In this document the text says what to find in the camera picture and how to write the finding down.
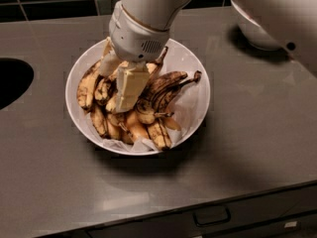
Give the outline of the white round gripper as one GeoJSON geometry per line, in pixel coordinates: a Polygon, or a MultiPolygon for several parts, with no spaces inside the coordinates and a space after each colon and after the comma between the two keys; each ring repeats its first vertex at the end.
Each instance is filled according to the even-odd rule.
{"type": "Polygon", "coordinates": [[[152,61],[160,56],[169,32],[152,30],[138,23],[119,1],[109,23],[109,33],[99,72],[102,76],[109,76],[122,60],[130,61],[120,65],[117,74],[116,111],[127,112],[134,107],[150,77],[143,60],[152,61]]]}

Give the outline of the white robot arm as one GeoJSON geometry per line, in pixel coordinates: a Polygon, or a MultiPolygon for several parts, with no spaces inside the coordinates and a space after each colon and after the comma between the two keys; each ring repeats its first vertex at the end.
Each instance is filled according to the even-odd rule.
{"type": "MultiPolygon", "coordinates": [[[[110,23],[110,47],[100,73],[121,61],[143,64],[159,57],[178,12],[191,0],[120,0],[110,23]]],[[[230,0],[308,70],[317,70],[317,0],[230,0]]]]}

